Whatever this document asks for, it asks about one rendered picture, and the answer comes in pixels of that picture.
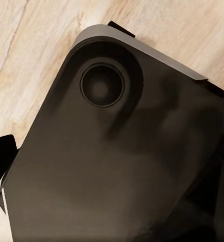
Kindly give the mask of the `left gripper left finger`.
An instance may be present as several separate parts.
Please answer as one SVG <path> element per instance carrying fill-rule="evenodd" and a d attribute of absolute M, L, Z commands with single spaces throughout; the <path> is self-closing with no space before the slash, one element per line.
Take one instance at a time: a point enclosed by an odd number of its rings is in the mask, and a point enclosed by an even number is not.
<path fill-rule="evenodd" d="M 17 154 L 17 145 L 12 134 L 0 137 L 0 180 Z"/>

